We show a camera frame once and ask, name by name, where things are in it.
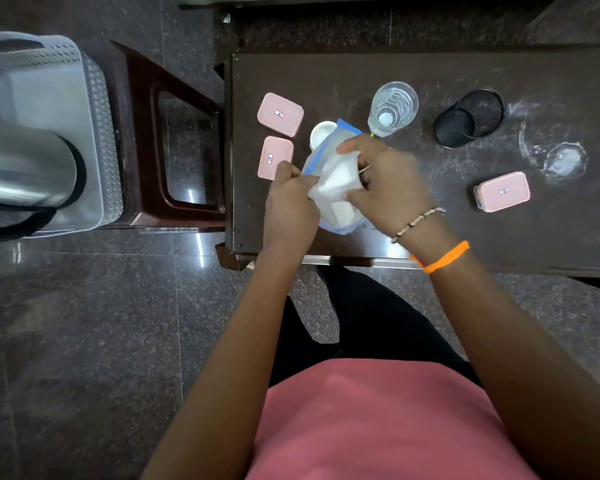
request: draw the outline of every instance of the white plastic basket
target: white plastic basket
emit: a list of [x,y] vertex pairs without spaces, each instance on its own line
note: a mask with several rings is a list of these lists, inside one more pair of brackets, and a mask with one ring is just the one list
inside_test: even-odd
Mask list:
[[[59,209],[31,237],[94,229],[122,214],[120,169],[104,74],[71,39],[0,32],[1,44],[27,42],[31,48],[0,49],[0,120],[51,131],[80,151],[87,181],[80,198]],[[0,212],[0,226],[29,214]]]

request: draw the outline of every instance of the pink lid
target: pink lid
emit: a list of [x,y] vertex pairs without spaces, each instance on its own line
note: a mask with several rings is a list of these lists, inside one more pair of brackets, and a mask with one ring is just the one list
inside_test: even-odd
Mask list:
[[304,116],[302,106],[277,94],[267,93],[258,110],[258,121],[289,137],[296,135]]
[[474,188],[478,205],[485,212],[495,212],[531,198],[527,176],[521,171],[487,180]]
[[262,154],[260,155],[260,165],[258,166],[258,176],[273,180],[276,177],[276,168],[278,163],[290,162],[294,155],[294,144],[288,139],[277,136],[267,136],[262,145]]

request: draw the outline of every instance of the plastic bag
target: plastic bag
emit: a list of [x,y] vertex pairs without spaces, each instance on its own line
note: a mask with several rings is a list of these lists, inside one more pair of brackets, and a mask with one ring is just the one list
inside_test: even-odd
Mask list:
[[351,233],[365,220],[358,209],[345,201],[347,191],[363,188],[358,174],[360,152],[336,153],[343,141],[360,133],[338,120],[337,128],[309,155],[302,169],[303,175],[320,177],[308,195],[320,210],[320,227],[336,234]]

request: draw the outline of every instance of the black pants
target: black pants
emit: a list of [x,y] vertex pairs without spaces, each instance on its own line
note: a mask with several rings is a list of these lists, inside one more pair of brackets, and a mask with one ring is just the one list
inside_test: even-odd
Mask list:
[[314,341],[287,297],[270,387],[336,357],[437,362],[482,386],[471,364],[394,292],[342,266],[318,266],[318,273],[340,322],[340,343]]

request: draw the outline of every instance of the granite tile floor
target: granite tile floor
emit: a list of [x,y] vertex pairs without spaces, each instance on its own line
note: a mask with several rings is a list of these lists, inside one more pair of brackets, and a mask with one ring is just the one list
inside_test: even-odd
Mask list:
[[[519,41],[544,5],[401,0],[328,5],[319,16],[311,7],[273,7],[234,13],[215,33],[235,29],[253,48],[497,45]],[[454,33],[440,22],[452,14]],[[168,0],[0,0],[0,29],[62,33],[78,43],[112,37],[222,102],[213,19]],[[543,19],[547,30],[551,17]],[[550,28],[559,41],[559,23]],[[192,159],[202,154],[186,151],[199,139],[190,130],[176,124],[169,135],[173,188],[183,195],[190,167],[200,165]],[[0,479],[139,476],[248,282],[250,271],[218,266],[214,245],[223,240],[98,230],[0,244]],[[408,300],[463,353],[422,273],[359,271]],[[497,279],[600,381],[600,290],[558,276]],[[336,342],[337,319],[315,268],[298,270],[290,295],[312,336]]]

